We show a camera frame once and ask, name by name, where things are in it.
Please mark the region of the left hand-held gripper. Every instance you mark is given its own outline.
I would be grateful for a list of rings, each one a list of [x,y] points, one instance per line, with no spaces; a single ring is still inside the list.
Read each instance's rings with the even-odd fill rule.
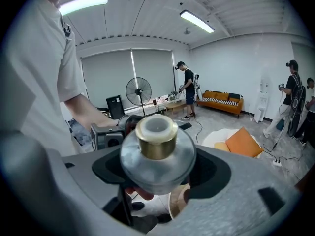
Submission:
[[[121,145],[125,137],[136,128],[137,123],[143,116],[124,115],[116,126],[100,127],[95,123],[91,124],[91,142],[94,151]],[[190,122],[177,122],[182,130],[192,127]]]

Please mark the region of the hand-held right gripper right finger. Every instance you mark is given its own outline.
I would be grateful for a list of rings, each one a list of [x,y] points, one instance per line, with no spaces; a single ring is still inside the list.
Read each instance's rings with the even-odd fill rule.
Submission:
[[[261,160],[197,147],[189,201],[155,236],[268,236],[290,215],[301,193]]]

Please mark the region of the person's right hand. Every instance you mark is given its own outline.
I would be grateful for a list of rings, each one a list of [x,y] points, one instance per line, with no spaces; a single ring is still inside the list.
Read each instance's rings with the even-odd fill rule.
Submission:
[[[134,192],[137,192],[144,200],[151,200],[154,197],[154,194],[148,193],[139,187],[127,187],[125,189],[125,192],[128,194],[132,194]]]

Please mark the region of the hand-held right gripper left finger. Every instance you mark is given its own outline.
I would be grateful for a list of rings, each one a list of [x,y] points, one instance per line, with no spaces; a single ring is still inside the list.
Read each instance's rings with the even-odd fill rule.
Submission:
[[[132,228],[97,207],[57,152],[20,132],[0,134],[3,236],[127,236]]]

